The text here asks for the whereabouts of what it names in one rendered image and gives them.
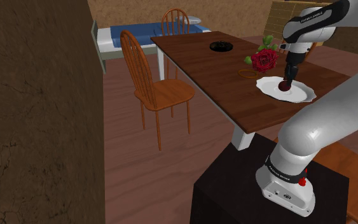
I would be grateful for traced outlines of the red rose with leaves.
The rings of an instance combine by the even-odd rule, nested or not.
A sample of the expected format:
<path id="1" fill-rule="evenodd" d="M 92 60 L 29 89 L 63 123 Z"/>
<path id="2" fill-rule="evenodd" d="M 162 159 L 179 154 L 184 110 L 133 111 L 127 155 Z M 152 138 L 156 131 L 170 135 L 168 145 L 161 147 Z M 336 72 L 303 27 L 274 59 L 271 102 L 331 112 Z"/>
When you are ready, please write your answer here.
<path id="1" fill-rule="evenodd" d="M 264 36 L 263 44 L 257 49 L 257 52 L 251 56 L 246 56 L 244 62 L 252 66 L 253 70 L 259 73 L 265 73 L 276 66 L 278 59 L 277 44 L 272 44 L 273 36 Z"/>

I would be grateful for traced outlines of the white scalloped plate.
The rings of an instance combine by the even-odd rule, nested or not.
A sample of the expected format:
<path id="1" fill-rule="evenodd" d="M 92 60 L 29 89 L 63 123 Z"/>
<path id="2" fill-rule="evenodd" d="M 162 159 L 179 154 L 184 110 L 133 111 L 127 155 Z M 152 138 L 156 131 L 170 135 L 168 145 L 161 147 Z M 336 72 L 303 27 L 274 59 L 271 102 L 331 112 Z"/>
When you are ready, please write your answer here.
<path id="1" fill-rule="evenodd" d="M 279 83 L 283 80 L 283 77 L 265 76 L 256 81 L 256 87 L 274 99 L 292 103 L 312 102 L 317 97 L 312 88 L 296 80 L 292 81 L 288 91 L 283 92 L 279 90 Z"/>

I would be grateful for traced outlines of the tan chest of drawers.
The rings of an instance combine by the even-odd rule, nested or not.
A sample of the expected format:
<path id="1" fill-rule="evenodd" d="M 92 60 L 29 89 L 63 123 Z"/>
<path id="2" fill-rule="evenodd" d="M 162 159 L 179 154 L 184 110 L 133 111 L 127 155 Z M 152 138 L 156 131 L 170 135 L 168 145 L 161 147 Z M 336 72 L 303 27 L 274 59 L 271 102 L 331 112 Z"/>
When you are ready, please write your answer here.
<path id="1" fill-rule="evenodd" d="M 272 35 L 274 39 L 282 41 L 283 28 L 290 19 L 299 16 L 306 8 L 324 7 L 329 4 L 304 1 L 272 1 L 263 35 Z"/>

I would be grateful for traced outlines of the black round bowl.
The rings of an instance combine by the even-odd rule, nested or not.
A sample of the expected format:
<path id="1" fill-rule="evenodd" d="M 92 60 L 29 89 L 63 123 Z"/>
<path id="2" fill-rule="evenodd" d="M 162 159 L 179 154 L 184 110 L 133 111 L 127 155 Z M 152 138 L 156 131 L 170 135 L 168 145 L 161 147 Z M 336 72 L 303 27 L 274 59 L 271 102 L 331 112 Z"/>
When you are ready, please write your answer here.
<path id="1" fill-rule="evenodd" d="M 227 41 L 215 41 L 209 45 L 209 48 L 215 52 L 228 52 L 233 49 L 233 45 Z"/>

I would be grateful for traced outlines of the brown table with white legs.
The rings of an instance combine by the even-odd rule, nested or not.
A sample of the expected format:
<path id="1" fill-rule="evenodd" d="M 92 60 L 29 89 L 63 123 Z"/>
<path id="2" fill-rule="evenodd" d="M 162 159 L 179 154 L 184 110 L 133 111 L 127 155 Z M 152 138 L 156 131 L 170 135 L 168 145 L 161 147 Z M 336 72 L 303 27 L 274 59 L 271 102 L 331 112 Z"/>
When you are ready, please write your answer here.
<path id="1" fill-rule="evenodd" d="M 157 46 L 160 78 L 164 79 L 164 58 L 170 59 L 234 124 L 232 144 L 238 150 L 249 147 L 255 132 L 287 121 L 306 106 L 273 99 L 256 87 L 256 79 L 243 78 L 238 71 L 244 59 L 258 46 L 220 31 L 152 38 Z M 215 52 L 209 45 L 227 41 L 228 52 Z"/>

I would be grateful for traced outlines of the wooden spindle-back chair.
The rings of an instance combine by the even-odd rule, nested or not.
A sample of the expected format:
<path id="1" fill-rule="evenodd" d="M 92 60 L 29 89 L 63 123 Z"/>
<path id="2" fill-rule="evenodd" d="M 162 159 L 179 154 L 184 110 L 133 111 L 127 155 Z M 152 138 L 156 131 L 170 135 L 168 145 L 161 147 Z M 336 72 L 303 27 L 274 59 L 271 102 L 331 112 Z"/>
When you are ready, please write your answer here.
<path id="1" fill-rule="evenodd" d="M 178 79 L 154 82 L 148 60 L 134 35 L 128 30 L 121 31 L 120 42 L 135 87 L 134 95 L 141 104 L 141 115 L 144 116 L 144 109 L 155 112 L 158 149 L 160 150 L 162 145 L 159 111 L 185 103 L 188 131 L 190 131 L 189 101 L 195 96 L 195 90 Z"/>
<path id="2" fill-rule="evenodd" d="M 161 30 L 163 36 L 174 36 L 185 34 L 184 26 L 187 26 L 187 34 L 189 33 L 189 18 L 187 14 L 179 8 L 169 9 L 161 21 Z"/>

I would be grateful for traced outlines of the black robot stand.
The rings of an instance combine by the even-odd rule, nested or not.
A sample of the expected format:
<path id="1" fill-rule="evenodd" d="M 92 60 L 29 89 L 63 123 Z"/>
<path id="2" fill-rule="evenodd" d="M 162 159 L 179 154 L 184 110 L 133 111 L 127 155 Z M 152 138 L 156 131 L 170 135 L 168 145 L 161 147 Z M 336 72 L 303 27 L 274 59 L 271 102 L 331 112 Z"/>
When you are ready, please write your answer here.
<path id="1" fill-rule="evenodd" d="M 256 171 L 275 145 L 259 134 L 245 150 L 229 144 L 195 182 L 189 224 L 346 224 L 349 179 L 314 161 L 307 173 L 316 197 L 310 216 L 264 197 Z"/>

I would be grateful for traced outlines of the white bed with blue mattress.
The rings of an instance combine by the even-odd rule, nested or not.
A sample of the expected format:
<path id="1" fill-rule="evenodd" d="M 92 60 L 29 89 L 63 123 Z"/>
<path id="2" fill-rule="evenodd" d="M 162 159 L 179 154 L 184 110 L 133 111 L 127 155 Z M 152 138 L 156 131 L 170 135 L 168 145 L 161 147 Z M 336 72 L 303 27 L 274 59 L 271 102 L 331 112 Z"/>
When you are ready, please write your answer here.
<path id="1" fill-rule="evenodd" d="M 120 42 L 120 34 L 123 30 L 131 32 L 146 55 L 156 53 L 156 45 L 151 40 L 152 37 L 172 35 L 185 33 L 200 33 L 210 32 L 206 27 L 198 24 L 185 24 L 182 22 L 177 23 L 166 22 L 161 26 L 161 22 L 147 23 L 147 24 L 130 24 L 130 25 L 114 25 L 110 28 L 99 29 L 97 22 L 94 20 L 92 24 L 91 34 L 96 45 L 97 53 L 100 60 L 118 59 L 123 58 L 123 52 Z"/>

